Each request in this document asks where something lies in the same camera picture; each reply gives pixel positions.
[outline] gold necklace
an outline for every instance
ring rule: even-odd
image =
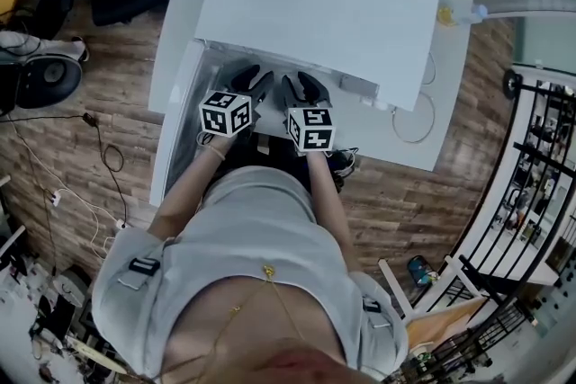
[[[248,304],[248,302],[250,300],[252,300],[252,298],[254,298],[268,283],[272,285],[272,288],[274,289],[274,292],[276,293],[276,296],[278,297],[278,300],[280,301],[280,304],[283,307],[284,312],[286,313],[286,316],[288,316],[288,319],[290,320],[290,323],[292,324],[292,328],[294,329],[294,331],[296,332],[296,334],[300,337],[300,339],[302,339],[302,341],[306,341],[304,339],[304,336],[302,335],[302,332],[300,331],[300,329],[298,328],[298,326],[296,325],[296,322],[294,322],[294,319],[292,317],[292,315],[290,314],[290,310],[288,309],[288,306],[286,305],[286,303],[284,302],[284,299],[282,297],[282,294],[280,294],[280,291],[278,290],[278,287],[276,287],[276,284],[273,280],[273,277],[275,276],[275,268],[272,265],[269,264],[265,264],[262,266],[262,271],[264,272],[266,278],[265,280],[262,281],[262,284],[256,289],[254,290],[252,293],[250,293],[239,306],[236,306],[234,308],[231,308],[229,313],[229,318],[226,321],[226,324],[224,325],[224,327],[220,330],[220,332],[218,333],[218,335],[216,336],[216,340],[214,341],[214,344],[212,345],[210,351],[208,352],[207,355],[203,355],[200,357],[194,357],[190,360],[186,360],[182,363],[178,363],[172,367],[170,367],[168,370],[166,371],[161,371],[157,376],[155,376],[154,378],[152,378],[153,380],[156,380],[158,378],[160,378],[160,384],[162,384],[162,377],[165,374],[168,374],[172,371],[176,371],[179,368],[182,368],[183,366],[192,363],[196,360],[200,360],[202,357],[206,358],[206,363],[204,364],[204,366],[202,367],[202,372],[198,375],[198,377],[196,378],[190,378],[190,379],[186,379],[184,381],[181,381],[177,384],[185,384],[187,382],[191,382],[193,380],[197,380],[196,384],[201,384],[202,378],[205,376],[206,372],[208,371],[208,369],[210,368],[210,366],[212,365],[212,363],[214,362],[214,359],[216,358],[216,347],[218,346],[218,342],[220,341],[220,339],[222,338],[222,336],[224,335],[224,333],[226,332],[226,330],[228,329],[228,327],[230,326],[230,324],[232,323],[232,321],[234,320],[234,318],[236,318],[236,316],[238,315],[238,313]]]

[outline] parquet floor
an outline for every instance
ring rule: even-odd
[[[43,110],[12,113],[13,118],[95,113],[103,142],[125,156],[117,174],[129,205],[129,222],[145,227],[154,215],[148,204],[155,154],[163,116],[147,110],[150,79],[162,26],[162,13],[145,13],[129,25],[93,26],[86,0],[76,0],[61,38],[80,35],[91,58],[74,95]],[[414,255],[439,266],[471,217],[488,181],[509,122],[511,105],[501,94],[500,79],[509,66],[514,28],[490,21],[472,27],[463,81],[448,135],[433,173],[361,158],[342,193],[351,228],[366,270],[379,277],[377,261],[389,260],[400,283],[412,292],[405,269]],[[35,154],[70,188],[95,205],[122,217],[122,203],[100,162],[95,130],[81,120],[28,121],[18,124]],[[8,123],[0,125],[0,174],[13,180],[3,188],[12,213],[28,228],[34,251],[51,261],[49,231],[42,193],[36,186],[25,147]],[[111,164],[114,153],[110,154]],[[60,186],[38,164],[42,186]],[[98,212],[100,232],[95,246],[112,236],[114,222]],[[94,275],[100,260],[90,241],[92,214],[65,194],[59,206],[49,205],[49,222],[60,270],[77,263]]]

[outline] woman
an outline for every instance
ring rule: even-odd
[[[98,329],[164,384],[382,380],[406,357],[406,330],[362,273],[326,157],[306,156],[311,195],[264,166],[205,193],[233,141],[204,146],[148,232],[118,234],[94,286]]]

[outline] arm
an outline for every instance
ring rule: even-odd
[[[233,142],[234,138],[217,136],[209,144],[226,156]],[[220,163],[221,159],[215,152],[204,149],[172,186],[158,208],[148,232],[161,240],[180,234],[196,212]]]
[[[362,266],[356,256],[346,213],[338,197],[326,156],[323,152],[309,152],[306,157],[316,220],[336,239],[348,270],[361,272]]]

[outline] bracelet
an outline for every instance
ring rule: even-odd
[[[226,160],[226,156],[224,156],[224,154],[222,154],[216,147],[211,146],[210,144],[204,144],[204,147],[210,149],[214,154],[216,154],[221,159],[222,162]]]

